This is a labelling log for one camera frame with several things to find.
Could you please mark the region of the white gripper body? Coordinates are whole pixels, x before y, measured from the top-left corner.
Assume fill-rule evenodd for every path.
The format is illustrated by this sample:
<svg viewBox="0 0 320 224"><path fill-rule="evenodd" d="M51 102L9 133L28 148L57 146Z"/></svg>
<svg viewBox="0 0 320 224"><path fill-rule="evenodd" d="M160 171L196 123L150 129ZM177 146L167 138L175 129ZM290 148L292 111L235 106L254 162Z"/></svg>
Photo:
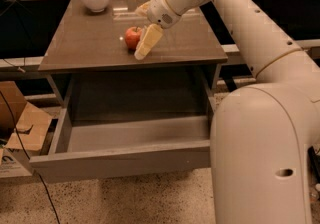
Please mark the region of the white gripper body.
<svg viewBox="0 0 320 224"><path fill-rule="evenodd" d="M168 29L181 19L182 8L181 0L150 0L147 17L151 23Z"/></svg>

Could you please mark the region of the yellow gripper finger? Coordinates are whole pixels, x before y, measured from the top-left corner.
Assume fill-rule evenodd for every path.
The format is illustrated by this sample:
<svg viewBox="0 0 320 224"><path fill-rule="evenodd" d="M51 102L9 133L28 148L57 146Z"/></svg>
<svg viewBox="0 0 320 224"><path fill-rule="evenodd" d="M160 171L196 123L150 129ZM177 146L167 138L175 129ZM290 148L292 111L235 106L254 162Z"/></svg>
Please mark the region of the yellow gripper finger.
<svg viewBox="0 0 320 224"><path fill-rule="evenodd" d="M159 42L163 36L163 29L157 24L145 26L142 29L140 41L136 47L134 57L137 60L144 59L152 48Z"/></svg>
<svg viewBox="0 0 320 224"><path fill-rule="evenodd" d="M142 5L138 6L135 10L135 13L138 16L146 17L149 9L150 2L145 2Z"/></svg>

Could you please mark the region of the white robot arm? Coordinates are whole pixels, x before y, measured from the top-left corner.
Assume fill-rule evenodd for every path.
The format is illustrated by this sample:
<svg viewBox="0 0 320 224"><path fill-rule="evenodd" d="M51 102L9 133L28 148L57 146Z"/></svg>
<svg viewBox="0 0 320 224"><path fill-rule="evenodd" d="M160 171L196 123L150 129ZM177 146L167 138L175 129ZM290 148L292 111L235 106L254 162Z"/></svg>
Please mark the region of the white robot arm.
<svg viewBox="0 0 320 224"><path fill-rule="evenodd" d="M216 224L312 224L308 150L320 138L320 69L252 0L149 0L143 59L189 9L212 2L255 83L214 113L210 157Z"/></svg>

